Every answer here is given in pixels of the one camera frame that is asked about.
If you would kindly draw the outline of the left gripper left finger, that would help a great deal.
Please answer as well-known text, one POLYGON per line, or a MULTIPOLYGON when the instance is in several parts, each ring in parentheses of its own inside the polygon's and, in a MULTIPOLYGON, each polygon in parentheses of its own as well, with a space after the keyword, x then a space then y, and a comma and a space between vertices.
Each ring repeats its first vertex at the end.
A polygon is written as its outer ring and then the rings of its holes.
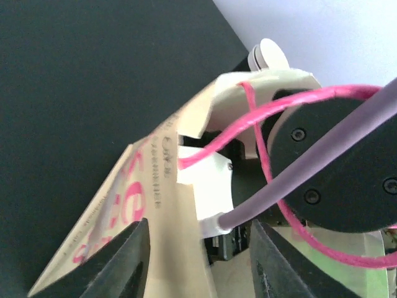
POLYGON ((83 265, 34 297, 143 297, 149 265, 149 226, 134 222, 83 265))

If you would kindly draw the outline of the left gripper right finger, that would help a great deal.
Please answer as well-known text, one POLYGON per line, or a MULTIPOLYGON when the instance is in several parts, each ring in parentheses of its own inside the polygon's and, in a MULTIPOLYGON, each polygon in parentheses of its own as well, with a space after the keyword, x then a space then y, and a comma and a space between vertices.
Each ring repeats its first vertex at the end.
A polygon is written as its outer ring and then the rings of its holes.
POLYGON ((258 220, 251 225, 249 253, 256 297, 358 296, 314 265, 272 227, 258 220))

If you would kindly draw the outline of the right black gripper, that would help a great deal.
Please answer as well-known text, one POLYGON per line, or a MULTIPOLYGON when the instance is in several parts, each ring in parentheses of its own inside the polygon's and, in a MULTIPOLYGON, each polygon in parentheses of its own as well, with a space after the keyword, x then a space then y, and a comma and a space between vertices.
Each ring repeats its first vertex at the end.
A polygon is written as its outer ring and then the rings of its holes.
MULTIPOLYGON (((242 141, 234 139, 220 150, 221 155, 231 160, 231 193, 233 206, 237 207, 267 184, 258 159, 247 159, 242 141)), ((270 226, 287 227, 288 222, 278 205, 274 204, 256 217, 270 226)), ((248 249, 251 221, 238 225, 229 234, 204 240, 210 264, 216 261, 229 261, 248 249)))

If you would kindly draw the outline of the cake print paper bag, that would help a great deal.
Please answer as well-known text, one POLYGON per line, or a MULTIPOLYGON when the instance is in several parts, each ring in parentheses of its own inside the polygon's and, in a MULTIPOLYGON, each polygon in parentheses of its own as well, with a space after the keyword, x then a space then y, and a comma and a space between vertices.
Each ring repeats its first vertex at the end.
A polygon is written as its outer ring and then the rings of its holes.
MULTIPOLYGON (((248 249, 229 261, 208 261, 197 220, 193 187, 177 182, 177 171, 213 153, 204 148, 249 112, 271 102, 279 90, 323 89, 303 70, 261 70, 219 76, 147 137, 127 146, 91 203, 29 291, 34 297, 83 265, 134 222, 149 226, 149 265, 143 297, 256 297, 248 249)), ((247 159, 258 159, 253 128, 234 139, 247 159)), ((348 255, 377 258, 387 251, 381 233, 337 232, 307 220, 301 224, 322 244, 348 255)), ((336 261, 311 247, 290 226, 270 226, 324 273, 357 297, 394 297, 394 268, 371 269, 336 261)))

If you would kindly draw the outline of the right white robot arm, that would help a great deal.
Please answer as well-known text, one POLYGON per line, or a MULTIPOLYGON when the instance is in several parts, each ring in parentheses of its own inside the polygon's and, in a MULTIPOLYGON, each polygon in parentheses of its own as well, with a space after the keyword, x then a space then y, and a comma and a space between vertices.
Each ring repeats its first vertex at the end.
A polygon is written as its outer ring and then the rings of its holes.
POLYGON ((361 268, 394 268, 395 253, 370 258, 333 250, 301 221, 349 233, 396 224, 395 87, 279 90, 261 106, 252 89, 247 97, 249 112, 204 151, 218 151, 253 128, 267 184, 246 182, 251 196, 219 216, 219 226, 235 228, 278 205, 290 226, 322 254, 361 268))

